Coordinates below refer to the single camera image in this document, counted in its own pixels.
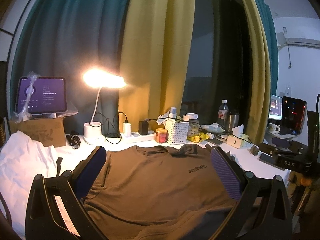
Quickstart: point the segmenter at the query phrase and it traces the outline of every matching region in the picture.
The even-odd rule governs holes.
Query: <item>air conditioner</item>
[[[315,40],[311,37],[308,37],[308,35],[302,32],[299,28],[290,28],[287,30],[286,27],[283,27],[283,32],[278,33],[278,42],[281,44],[281,46],[278,47],[278,50],[282,49],[286,45],[305,46],[320,49],[320,39]]]

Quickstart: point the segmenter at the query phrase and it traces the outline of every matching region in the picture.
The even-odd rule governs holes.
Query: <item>window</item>
[[[180,115],[216,122],[223,99],[246,125],[250,109],[250,40],[241,0],[196,0]]]

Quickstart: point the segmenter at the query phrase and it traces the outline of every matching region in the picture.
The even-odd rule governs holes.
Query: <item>yellow curtain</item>
[[[132,131],[171,106],[180,111],[194,11],[195,0],[130,0],[120,63],[128,86],[119,91],[119,111]]]
[[[270,107],[270,60],[266,35],[255,0],[242,0],[252,49],[252,94],[246,134],[253,143],[263,141]]]

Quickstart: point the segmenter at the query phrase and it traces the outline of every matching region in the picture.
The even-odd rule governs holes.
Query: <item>thermos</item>
[[[230,112],[228,118],[227,118],[227,123],[226,123],[226,129],[228,132],[232,131],[232,128],[235,128],[238,126],[239,122],[239,113],[238,112]]]

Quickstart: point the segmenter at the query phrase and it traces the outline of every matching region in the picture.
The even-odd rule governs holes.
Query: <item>white bottle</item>
[[[177,108],[172,106],[169,112],[169,117],[176,118],[177,116]]]
[[[131,136],[131,124],[129,124],[128,122],[124,122],[123,123],[123,134],[126,137],[130,137]]]

